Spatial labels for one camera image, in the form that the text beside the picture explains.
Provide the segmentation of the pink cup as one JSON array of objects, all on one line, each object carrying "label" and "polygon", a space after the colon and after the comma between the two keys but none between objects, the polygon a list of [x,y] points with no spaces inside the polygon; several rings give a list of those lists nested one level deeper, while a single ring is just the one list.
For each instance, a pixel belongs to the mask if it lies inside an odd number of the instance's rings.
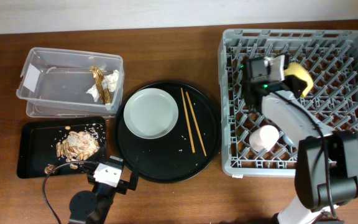
[{"label": "pink cup", "polygon": [[260,152],[271,150],[279,139],[278,129],[272,125],[265,125],[254,131],[249,138],[251,148]]}]

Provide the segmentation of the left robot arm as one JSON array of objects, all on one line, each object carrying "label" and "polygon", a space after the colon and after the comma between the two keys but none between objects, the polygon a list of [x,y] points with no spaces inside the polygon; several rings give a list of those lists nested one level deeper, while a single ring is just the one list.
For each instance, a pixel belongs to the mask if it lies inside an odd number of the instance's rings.
[{"label": "left robot arm", "polygon": [[93,188],[71,198],[69,223],[104,223],[116,194],[125,195],[128,190],[136,190],[139,169],[133,168],[130,179],[125,181],[121,179],[124,164],[124,160],[116,156],[84,163],[88,182]]}]

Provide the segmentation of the grey plate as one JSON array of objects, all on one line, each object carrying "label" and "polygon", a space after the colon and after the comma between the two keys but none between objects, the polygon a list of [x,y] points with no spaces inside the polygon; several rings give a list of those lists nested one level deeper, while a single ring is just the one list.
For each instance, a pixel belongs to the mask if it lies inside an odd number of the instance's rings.
[{"label": "grey plate", "polygon": [[143,139],[168,134],[178,120],[178,105],[168,92],[145,88],[134,93],[124,107],[124,122],[129,131]]}]

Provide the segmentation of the noodle food scraps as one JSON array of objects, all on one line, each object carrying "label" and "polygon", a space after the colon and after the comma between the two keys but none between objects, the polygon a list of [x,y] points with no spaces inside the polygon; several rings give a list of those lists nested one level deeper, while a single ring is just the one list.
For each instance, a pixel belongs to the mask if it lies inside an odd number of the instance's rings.
[{"label": "noodle food scraps", "polygon": [[105,145],[104,125],[100,123],[85,124],[84,127],[74,129],[74,126],[65,126],[58,130],[60,138],[54,138],[50,143],[49,151],[56,162],[48,163],[44,173],[48,174],[61,163],[73,161],[97,160],[97,151]]}]

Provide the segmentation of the gold brown snack wrapper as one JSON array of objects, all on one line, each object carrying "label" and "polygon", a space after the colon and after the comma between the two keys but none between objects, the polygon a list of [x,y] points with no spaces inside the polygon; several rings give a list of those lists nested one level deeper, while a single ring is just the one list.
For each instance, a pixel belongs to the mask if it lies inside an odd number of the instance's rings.
[{"label": "gold brown snack wrapper", "polygon": [[91,94],[95,102],[101,100],[104,105],[110,104],[111,96],[108,83],[107,80],[104,79],[102,71],[94,65],[92,65],[89,70],[93,74],[95,84],[87,91],[87,93]]}]

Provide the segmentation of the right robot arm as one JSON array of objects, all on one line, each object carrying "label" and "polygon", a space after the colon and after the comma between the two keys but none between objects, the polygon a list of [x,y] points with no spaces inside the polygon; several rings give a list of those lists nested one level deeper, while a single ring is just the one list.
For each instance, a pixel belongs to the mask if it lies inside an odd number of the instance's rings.
[{"label": "right robot arm", "polygon": [[275,123],[297,148],[296,197],[273,223],[317,223],[336,217],[336,207],[358,198],[358,140],[336,131],[299,102],[313,79],[285,54],[248,59],[241,67],[242,97],[251,113]]}]

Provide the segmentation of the white tissue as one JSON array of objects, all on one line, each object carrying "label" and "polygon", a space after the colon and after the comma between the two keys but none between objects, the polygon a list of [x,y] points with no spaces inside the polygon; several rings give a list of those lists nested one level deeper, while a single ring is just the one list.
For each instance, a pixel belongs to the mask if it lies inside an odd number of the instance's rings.
[{"label": "white tissue", "polygon": [[[117,82],[119,79],[119,71],[114,70],[112,74],[105,75],[104,79],[107,80],[108,90],[110,93],[114,92],[117,87]],[[94,102],[97,102],[99,100],[99,93],[97,91],[96,85],[94,84],[90,89],[86,91],[87,94],[90,94]]]}]

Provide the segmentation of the yellow bowl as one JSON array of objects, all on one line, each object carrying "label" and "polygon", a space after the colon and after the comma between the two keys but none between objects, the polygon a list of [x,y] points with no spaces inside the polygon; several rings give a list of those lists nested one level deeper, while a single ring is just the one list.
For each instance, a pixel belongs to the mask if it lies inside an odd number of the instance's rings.
[{"label": "yellow bowl", "polygon": [[305,98],[307,94],[311,91],[313,88],[313,79],[311,75],[308,73],[308,71],[299,63],[291,62],[288,65],[288,68],[284,70],[285,76],[294,75],[298,79],[304,81],[306,83],[306,86],[301,90],[301,97]]}]

